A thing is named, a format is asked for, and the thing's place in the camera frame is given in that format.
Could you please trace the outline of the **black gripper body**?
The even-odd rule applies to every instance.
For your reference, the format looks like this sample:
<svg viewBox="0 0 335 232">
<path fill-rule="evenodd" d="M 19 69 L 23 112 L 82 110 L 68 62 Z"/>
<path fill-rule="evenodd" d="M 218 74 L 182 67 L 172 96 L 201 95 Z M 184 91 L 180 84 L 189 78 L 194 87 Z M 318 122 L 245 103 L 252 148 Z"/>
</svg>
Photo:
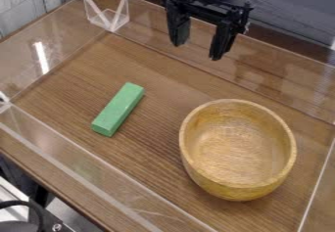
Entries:
<svg viewBox="0 0 335 232">
<path fill-rule="evenodd" d="M 181 25 L 196 18 L 206 23 L 220 21 L 245 25 L 252 10 L 246 0 L 164 0 L 168 21 Z"/>
</svg>

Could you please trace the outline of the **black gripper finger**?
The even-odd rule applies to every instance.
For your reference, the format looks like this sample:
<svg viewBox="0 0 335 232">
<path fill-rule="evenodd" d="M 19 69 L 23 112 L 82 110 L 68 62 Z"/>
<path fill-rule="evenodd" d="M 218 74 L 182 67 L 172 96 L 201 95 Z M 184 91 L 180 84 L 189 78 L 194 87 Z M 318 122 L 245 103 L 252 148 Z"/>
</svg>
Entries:
<svg viewBox="0 0 335 232">
<path fill-rule="evenodd" d="M 210 42 L 209 58 L 218 61 L 230 51 L 236 37 L 234 25 L 228 21 L 220 21 Z"/>
<path fill-rule="evenodd" d="M 168 37 L 173 46 L 185 43 L 189 37 L 189 16 L 173 4 L 166 4 L 166 28 Z"/>
</svg>

